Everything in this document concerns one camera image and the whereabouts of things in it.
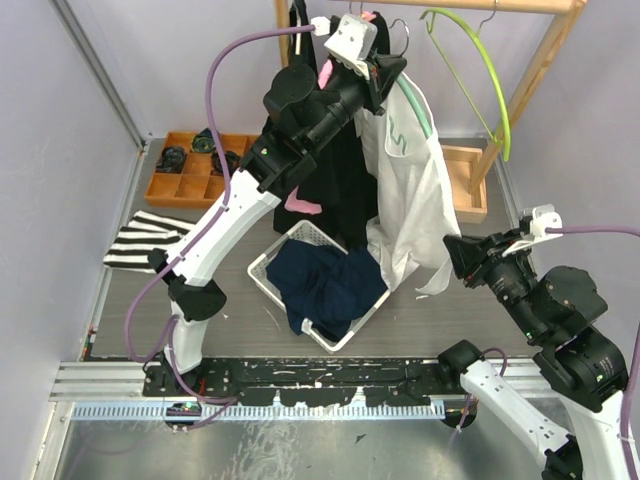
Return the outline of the navy blue t shirt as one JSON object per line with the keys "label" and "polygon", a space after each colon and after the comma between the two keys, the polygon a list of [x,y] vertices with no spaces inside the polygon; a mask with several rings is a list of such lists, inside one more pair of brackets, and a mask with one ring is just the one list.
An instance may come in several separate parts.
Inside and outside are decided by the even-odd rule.
{"label": "navy blue t shirt", "polygon": [[332,245],[290,239],[266,267],[266,277],[279,291],[295,334],[301,335],[309,320],[332,342],[387,291],[378,262],[363,246],[344,253]]}

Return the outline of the mint green hanger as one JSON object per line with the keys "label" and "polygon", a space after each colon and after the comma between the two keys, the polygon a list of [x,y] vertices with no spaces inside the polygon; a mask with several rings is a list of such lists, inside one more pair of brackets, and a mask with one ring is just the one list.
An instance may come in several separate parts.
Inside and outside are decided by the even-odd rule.
{"label": "mint green hanger", "polygon": [[[404,34],[405,34],[405,45],[403,47],[403,50],[401,51],[401,55],[404,55],[406,53],[406,51],[408,50],[409,44],[410,44],[410,29],[409,26],[407,24],[407,22],[403,19],[400,18],[396,18],[392,21],[391,25],[389,26],[389,29],[393,29],[394,26],[396,24],[401,24],[404,30]],[[418,98],[415,96],[414,94],[414,90],[412,89],[411,85],[409,84],[409,78],[405,73],[402,73],[401,76],[397,79],[396,83],[399,85],[400,89],[402,90],[405,98],[407,99],[408,103],[410,104],[414,115],[416,116],[417,121],[420,124],[421,130],[423,132],[423,135],[425,137],[426,140],[428,140],[430,138],[430,136],[433,134],[433,129],[432,126],[430,124],[429,119],[427,118],[427,115],[424,111],[424,109],[422,108],[421,103],[419,102]]]}

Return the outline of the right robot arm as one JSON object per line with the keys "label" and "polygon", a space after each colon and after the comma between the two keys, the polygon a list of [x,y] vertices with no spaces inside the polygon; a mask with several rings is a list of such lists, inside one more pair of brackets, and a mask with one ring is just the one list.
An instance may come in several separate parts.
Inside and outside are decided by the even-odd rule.
{"label": "right robot arm", "polygon": [[439,356],[442,388],[489,407],[527,445],[545,479],[637,478],[630,410],[639,363],[596,329],[607,305],[586,271],[557,266],[537,276],[529,259],[535,245],[567,233],[555,208],[532,208],[504,233],[464,235],[431,110],[405,74],[388,85],[381,113],[364,117],[360,130],[378,182],[369,249],[387,286],[396,289],[427,268],[426,296],[444,291],[452,278],[488,287],[536,348],[534,362],[574,429],[555,432],[468,341]]}

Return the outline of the white t shirt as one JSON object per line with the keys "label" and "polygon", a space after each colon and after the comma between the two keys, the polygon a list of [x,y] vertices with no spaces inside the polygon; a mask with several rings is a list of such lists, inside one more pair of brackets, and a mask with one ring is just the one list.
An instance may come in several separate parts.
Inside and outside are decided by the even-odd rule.
{"label": "white t shirt", "polygon": [[428,140],[397,83],[383,115],[363,109],[355,117],[367,171],[377,181],[378,214],[367,223],[366,235],[389,290],[423,268],[432,275],[417,292],[432,296],[447,289],[453,270],[443,238],[458,236],[460,228],[432,112],[410,78],[409,84],[432,126]]}

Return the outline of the lime green hanger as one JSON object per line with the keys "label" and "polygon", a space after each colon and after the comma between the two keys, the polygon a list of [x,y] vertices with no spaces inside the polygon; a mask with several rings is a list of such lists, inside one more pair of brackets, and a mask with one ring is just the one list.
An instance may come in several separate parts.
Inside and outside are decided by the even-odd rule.
{"label": "lime green hanger", "polygon": [[[464,95],[466,101],[468,102],[469,106],[471,107],[478,121],[484,128],[485,132],[488,134],[489,139],[499,147],[499,150],[501,151],[502,161],[504,163],[507,163],[511,159],[511,152],[512,152],[511,120],[508,112],[504,90],[503,90],[498,72],[496,70],[496,67],[493,63],[493,60],[489,52],[487,51],[484,43],[482,42],[479,36],[482,26],[493,18],[493,16],[495,15],[495,12],[496,12],[496,9],[492,11],[492,14],[488,18],[484,19],[480,23],[479,27],[476,30],[474,30],[458,14],[455,14],[453,11],[447,10],[442,7],[430,7],[425,9],[420,16],[420,20],[424,22],[428,37],[430,38],[432,44],[434,45],[436,51],[440,55],[444,64],[448,68],[449,72],[453,76],[456,84],[460,88],[462,94]],[[499,122],[497,127],[493,129],[489,128],[488,122],[483,117],[478,106],[473,100],[468,88],[462,81],[454,64],[448,58],[439,40],[437,39],[434,31],[435,31],[436,20],[439,17],[446,18],[449,21],[451,21],[454,25],[456,25],[465,34],[465,36],[471,42],[477,54],[479,55],[481,59],[481,63],[484,66],[484,69],[486,70],[486,73],[492,85],[493,92],[495,95],[495,100],[497,102],[497,106],[499,110]]]}

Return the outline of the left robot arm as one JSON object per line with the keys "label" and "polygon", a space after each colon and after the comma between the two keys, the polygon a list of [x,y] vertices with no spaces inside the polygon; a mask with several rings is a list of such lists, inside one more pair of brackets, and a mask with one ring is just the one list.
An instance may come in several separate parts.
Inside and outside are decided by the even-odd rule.
{"label": "left robot arm", "polygon": [[168,287],[174,325],[164,348],[171,365],[165,385],[178,396],[200,384],[197,367],[209,321],[227,297],[213,276],[249,229],[316,169],[322,150],[361,109],[380,115],[383,101],[406,68],[400,55],[374,53],[364,73],[335,61],[324,87],[305,64],[282,69],[263,98],[271,127],[242,157],[239,169],[196,226],[149,263]]}

